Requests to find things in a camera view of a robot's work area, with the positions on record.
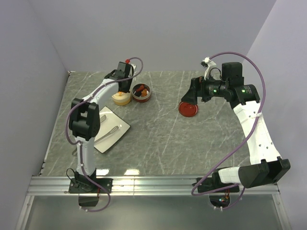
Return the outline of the cream round lid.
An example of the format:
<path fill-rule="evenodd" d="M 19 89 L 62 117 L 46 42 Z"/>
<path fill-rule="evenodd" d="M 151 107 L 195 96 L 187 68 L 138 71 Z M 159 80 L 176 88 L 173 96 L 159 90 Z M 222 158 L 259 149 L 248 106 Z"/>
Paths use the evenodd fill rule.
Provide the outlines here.
<path fill-rule="evenodd" d="M 112 97 L 128 97 L 128 96 L 131 96 L 131 93 L 130 92 L 118 92 L 118 93 L 115 93 Z"/>

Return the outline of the red round lid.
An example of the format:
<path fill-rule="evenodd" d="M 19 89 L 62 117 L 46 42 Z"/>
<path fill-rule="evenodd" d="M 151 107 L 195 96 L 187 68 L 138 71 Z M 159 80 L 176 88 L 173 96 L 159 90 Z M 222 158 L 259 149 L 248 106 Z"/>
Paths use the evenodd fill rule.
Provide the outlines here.
<path fill-rule="evenodd" d="M 186 102 L 180 102 L 178 105 L 178 111 L 184 117 L 193 117 L 198 112 L 198 106 Z"/>

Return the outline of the dark seaweed roll food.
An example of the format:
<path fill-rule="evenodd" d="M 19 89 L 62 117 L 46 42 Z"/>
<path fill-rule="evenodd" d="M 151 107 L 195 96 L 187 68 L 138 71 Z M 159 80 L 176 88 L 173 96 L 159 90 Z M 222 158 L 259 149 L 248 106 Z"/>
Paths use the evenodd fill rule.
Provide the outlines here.
<path fill-rule="evenodd" d="M 141 94 L 142 94 L 142 92 L 141 92 L 141 91 L 139 91 L 139 92 L 135 91 L 135 92 L 134 92 L 134 96 L 136 96 L 136 97 L 140 97 L 140 96 L 141 96 Z"/>

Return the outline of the red sausage food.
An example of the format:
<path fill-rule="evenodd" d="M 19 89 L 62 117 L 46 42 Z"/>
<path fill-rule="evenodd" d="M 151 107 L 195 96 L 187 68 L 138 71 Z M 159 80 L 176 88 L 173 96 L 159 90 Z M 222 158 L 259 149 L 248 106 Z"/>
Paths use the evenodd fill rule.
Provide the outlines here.
<path fill-rule="evenodd" d="M 144 85 L 140 85 L 137 89 L 136 92 L 142 92 L 145 89 Z"/>

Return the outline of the orange fried food piece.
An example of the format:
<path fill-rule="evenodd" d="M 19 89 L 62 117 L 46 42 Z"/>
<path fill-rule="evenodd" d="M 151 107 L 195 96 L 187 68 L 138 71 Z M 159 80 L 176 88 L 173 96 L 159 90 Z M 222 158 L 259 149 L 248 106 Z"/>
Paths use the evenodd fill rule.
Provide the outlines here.
<path fill-rule="evenodd" d="M 147 89 L 144 89 L 144 90 L 142 91 L 141 97 L 146 97 L 147 94 L 148 94 Z"/>

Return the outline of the metal tongs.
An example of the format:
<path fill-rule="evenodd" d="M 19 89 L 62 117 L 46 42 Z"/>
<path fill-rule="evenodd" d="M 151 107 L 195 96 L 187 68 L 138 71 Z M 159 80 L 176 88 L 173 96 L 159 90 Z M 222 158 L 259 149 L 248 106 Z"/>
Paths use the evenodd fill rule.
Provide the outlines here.
<path fill-rule="evenodd" d="M 106 120 L 106 115 L 102 115 L 102 117 L 100 118 L 100 122 L 102 123 L 105 120 Z M 117 130 L 119 130 L 119 126 L 113 127 L 109 132 L 107 132 L 106 134 L 104 134 L 100 138 L 96 138 L 95 141 L 94 141 L 94 144 L 101 141 L 102 139 L 114 134 Z M 77 155 L 77 149 L 75 149 L 71 154 L 72 154 L 72 156 L 76 156 Z"/>

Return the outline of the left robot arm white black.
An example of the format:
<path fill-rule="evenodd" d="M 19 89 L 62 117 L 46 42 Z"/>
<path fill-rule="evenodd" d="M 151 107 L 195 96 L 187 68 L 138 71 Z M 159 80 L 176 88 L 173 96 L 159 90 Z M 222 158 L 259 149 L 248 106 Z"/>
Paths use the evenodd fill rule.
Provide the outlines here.
<path fill-rule="evenodd" d="M 71 103 L 65 135 L 68 142 L 77 148 L 74 179 L 87 193 L 100 187 L 94 164 L 94 139 L 100 129 L 100 109 L 112 95 L 130 91 L 134 69 L 130 59 L 119 62 L 118 67 L 107 74 L 93 92 L 81 99 L 75 98 Z"/>

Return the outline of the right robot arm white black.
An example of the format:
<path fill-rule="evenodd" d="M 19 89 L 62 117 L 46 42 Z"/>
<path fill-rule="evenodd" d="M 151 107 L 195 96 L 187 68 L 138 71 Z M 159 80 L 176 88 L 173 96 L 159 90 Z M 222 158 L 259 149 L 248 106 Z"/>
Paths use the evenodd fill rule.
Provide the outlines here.
<path fill-rule="evenodd" d="M 244 83 L 242 64 L 222 64 L 219 80 L 211 75 L 211 71 L 216 69 L 212 60 L 206 58 L 201 64 L 206 68 L 204 76 L 191 79 L 190 88 L 182 102 L 197 105 L 199 98 L 202 102 L 213 97 L 224 98 L 241 124 L 250 160 L 248 166 L 215 166 L 208 178 L 196 183 L 203 186 L 201 192 L 221 192 L 238 185 L 253 188 L 277 183 L 291 168 L 290 161 L 281 157 L 272 142 L 262 114 L 258 91 L 254 85 Z"/>

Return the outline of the yellow lunch container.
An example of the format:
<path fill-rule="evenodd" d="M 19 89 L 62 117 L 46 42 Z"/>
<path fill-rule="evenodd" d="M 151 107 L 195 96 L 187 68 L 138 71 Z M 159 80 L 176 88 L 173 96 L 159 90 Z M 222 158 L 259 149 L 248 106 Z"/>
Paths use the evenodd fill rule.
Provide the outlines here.
<path fill-rule="evenodd" d="M 131 96 L 128 96 L 128 97 L 112 97 L 112 100 L 116 105 L 124 106 L 124 105 L 127 105 L 127 104 L 130 103 Z"/>

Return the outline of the red steel lunch container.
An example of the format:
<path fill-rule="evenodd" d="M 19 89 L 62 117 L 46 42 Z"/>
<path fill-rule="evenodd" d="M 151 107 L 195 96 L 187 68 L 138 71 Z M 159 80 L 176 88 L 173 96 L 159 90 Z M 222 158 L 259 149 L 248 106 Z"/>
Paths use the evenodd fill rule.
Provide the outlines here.
<path fill-rule="evenodd" d="M 147 84 L 139 83 L 132 88 L 131 95 L 135 101 L 145 103 L 151 98 L 151 89 Z"/>

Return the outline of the white square plate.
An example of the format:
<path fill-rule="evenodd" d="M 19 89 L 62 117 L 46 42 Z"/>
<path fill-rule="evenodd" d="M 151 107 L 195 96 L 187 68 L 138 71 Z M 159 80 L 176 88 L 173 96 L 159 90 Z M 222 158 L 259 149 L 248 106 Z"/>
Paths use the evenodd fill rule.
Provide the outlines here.
<path fill-rule="evenodd" d="M 113 127 L 119 126 L 119 130 L 117 130 L 114 134 L 94 144 L 94 148 L 97 151 L 99 151 L 100 153 L 105 153 L 126 134 L 126 132 L 130 129 L 130 125 L 124 120 L 122 120 L 119 116 L 117 116 L 107 106 L 103 107 L 99 115 L 100 118 L 102 117 L 102 115 L 106 115 L 106 120 L 100 123 L 100 129 L 95 139 L 100 138 L 101 136 L 109 132 Z"/>

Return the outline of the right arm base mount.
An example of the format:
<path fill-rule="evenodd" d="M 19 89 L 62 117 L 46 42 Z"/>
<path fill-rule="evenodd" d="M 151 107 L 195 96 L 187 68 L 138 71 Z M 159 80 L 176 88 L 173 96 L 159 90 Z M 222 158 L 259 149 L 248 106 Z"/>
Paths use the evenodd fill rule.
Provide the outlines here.
<path fill-rule="evenodd" d="M 223 187 L 231 186 L 234 185 L 233 183 L 228 183 L 228 184 L 223 184 L 220 181 L 214 182 L 214 179 L 211 177 L 206 178 L 198 187 L 197 187 L 197 192 L 198 193 L 203 193 L 203 192 L 208 192 L 214 189 L 220 189 Z M 231 188 L 227 188 L 221 191 L 216 191 L 217 193 L 225 193 L 225 192 L 230 192 L 230 193 L 238 193 L 240 191 L 239 186 L 233 186 Z"/>

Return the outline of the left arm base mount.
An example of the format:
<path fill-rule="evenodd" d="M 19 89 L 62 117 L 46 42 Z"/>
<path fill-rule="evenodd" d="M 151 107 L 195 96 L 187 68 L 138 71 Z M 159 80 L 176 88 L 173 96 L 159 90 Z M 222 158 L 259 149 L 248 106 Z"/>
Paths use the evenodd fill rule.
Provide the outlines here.
<path fill-rule="evenodd" d="M 106 194 L 107 192 L 111 193 L 113 179 L 98 178 L 96 180 L 96 183 L 99 184 L 99 186 L 93 184 L 88 180 L 85 180 L 85 182 L 80 182 L 72 178 L 68 192 L 70 194 Z"/>

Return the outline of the aluminium rail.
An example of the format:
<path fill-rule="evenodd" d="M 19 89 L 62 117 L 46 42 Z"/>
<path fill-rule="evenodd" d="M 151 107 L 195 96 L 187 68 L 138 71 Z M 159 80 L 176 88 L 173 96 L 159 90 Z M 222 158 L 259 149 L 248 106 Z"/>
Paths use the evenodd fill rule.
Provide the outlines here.
<path fill-rule="evenodd" d="M 189 196 L 199 175 L 111 176 L 112 196 Z M 71 196 L 65 177 L 32 177 L 27 196 Z"/>

